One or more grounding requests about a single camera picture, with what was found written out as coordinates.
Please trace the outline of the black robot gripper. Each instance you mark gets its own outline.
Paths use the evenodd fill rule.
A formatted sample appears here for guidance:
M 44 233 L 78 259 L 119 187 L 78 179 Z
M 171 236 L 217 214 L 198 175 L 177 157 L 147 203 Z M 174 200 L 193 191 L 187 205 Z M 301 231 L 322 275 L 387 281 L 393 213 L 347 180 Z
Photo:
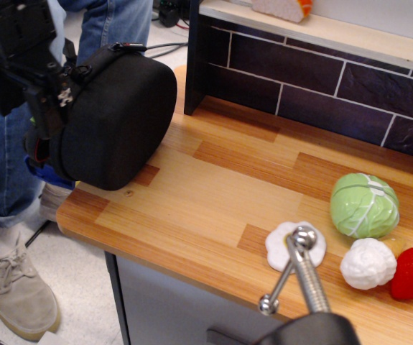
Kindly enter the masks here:
M 0 1 L 0 114 L 28 103 L 41 139 L 67 123 L 68 76 L 50 52 L 56 37 L 47 1 Z

